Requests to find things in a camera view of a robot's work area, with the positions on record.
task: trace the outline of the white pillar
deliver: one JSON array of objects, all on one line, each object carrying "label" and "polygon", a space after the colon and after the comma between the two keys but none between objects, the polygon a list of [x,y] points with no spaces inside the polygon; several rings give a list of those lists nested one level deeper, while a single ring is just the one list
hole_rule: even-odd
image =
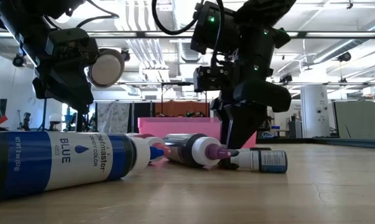
[{"label": "white pillar", "polygon": [[303,137],[330,136],[330,116],[326,86],[311,85],[301,89]]}]

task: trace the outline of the blue paint bottle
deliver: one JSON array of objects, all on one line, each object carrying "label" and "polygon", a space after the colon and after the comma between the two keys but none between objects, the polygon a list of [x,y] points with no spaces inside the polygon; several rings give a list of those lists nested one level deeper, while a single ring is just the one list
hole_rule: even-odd
[{"label": "blue paint bottle", "polygon": [[0,132],[0,200],[119,180],[149,161],[147,142],[125,134]]}]

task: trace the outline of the purple nozzle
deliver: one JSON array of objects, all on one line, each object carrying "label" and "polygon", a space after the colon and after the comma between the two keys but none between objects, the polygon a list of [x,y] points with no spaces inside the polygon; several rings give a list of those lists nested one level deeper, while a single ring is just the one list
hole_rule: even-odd
[{"label": "purple nozzle", "polygon": [[217,144],[210,144],[205,149],[205,155],[208,159],[217,160],[231,158],[232,153],[229,149],[225,149]]}]

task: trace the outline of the red object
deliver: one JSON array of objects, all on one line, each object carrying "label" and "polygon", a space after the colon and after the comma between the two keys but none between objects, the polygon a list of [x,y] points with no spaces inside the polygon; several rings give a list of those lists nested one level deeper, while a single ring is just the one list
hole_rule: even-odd
[{"label": "red object", "polygon": [[5,121],[7,121],[7,116],[3,116],[2,118],[0,118],[0,125],[3,124]]},{"label": "red object", "polygon": [[[139,132],[163,138],[167,134],[206,134],[220,140],[218,118],[139,118]],[[256,133],[243,148],[256,147]]]}]

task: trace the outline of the ceiling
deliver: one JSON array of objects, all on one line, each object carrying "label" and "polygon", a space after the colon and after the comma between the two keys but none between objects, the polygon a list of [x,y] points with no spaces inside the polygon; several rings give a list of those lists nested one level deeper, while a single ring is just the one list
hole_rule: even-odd
[{"label": "ceiling", "polygon": [[[91,22],[84,26],[85,30],[147,30],[152,19],[149,14],[151,1],[130,1],[130,0],[94,0],[99,6],[118,13],[121,16],[120,21],[113,19]],[[160,20],[168,28],[175,28],[174,16],[172,13],[172,1],[175,4],[181,4],[177,11],[178,21],[189,21],[193,14],[193,8],[197,0],[160,0],[158,12]],[[224,0],[225,7],[232,10],[240,8],[245,1]],[[352,9],[347,9],[348,0],[297,0],[291,11],[284,16],[275,26],[283,27],[285,30],[309,30],[309,31],[367,31],[369,27],[375,24],[375,0],[354,0]],[[134,16],[131,16],[130,6],[134,5]],[[144,8],[144,22],[139,23],[139,5]],[[87,17],[104,15],[93,8],[88,3],[80,6],[71,19],[67,22],[58,22],[63,28],[75,27],[80,21]],[[295,82],[302,81],[305,77],[306,82],[317,82],[318,77],[327,79],[330,82],[337,82],[341,77],[348,77],[349,82],[366,82],[375,77],[375,40],[370,40],[362,45],[351,49],[352,60],[339,63],[329,60],[319,65],[313,65],[309,73],[304,66],[305,62],[312,62],[312,58],[325,50],[332,50],[330,47],[338,45],[343,40],[335,39],[294,39],[281,49],[276,49],[271,64],[275,73],[273,80],[279,81],[280,76],[287,73],[291,74]],[[128,48],[128,43],[122,39],[98,39],[100,47],[115,47],[118,49]],[[175,40],[160,39],[160,48],[169,68],[166,79],[184,80],[192,77],[192,72],[196,65],[182,65],[185,63],[178,54],[178,43]],[[0,52],[3,55],[12,57],[17,52],[17,45],[11,39],[0,39]],[[129,72],[141,73],[141,62],[130,50],[131,60],[126,64],[126,70]],[[200,64],[208,63],[211,55],[206,55],[200,60]],[[361,87],[354,87],[349,90],[342,90],[344,93],[359,91]]]}]

